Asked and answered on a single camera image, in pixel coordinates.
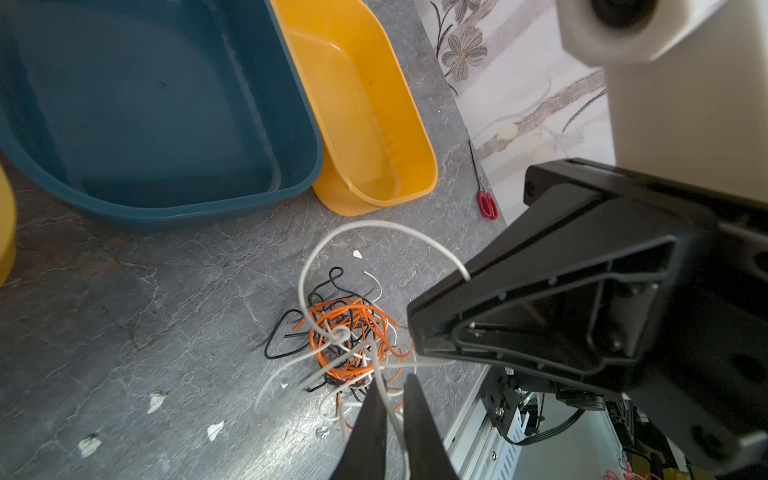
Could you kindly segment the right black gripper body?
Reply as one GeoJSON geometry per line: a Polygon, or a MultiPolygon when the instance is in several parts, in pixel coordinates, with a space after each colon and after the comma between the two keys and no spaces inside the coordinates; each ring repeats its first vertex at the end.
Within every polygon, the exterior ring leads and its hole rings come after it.
{"type": "Polygon", "coordinates": [[[767,205],[583,159],[413,300],[421,356],[627,396],[696,466],[767,470],[767,205]]]}

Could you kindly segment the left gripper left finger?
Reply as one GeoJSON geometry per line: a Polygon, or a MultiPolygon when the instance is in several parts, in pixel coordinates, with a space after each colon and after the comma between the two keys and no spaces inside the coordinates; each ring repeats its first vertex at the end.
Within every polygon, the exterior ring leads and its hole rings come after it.
{"type": "Polygon", "coordinates": [[[385,403],[378,387],[373,387],[330,480],[384,479],[387,434],[385,403]]]}

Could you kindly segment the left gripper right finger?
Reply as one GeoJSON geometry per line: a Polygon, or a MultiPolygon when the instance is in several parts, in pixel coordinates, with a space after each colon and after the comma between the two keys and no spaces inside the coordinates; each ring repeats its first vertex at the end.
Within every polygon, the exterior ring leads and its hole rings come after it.
{"type": "Polygon", "coordinates": [[[421,384],[414,374],[404,384],[404,439],[410,478],[414,480],[458,480],[421,384]]]}

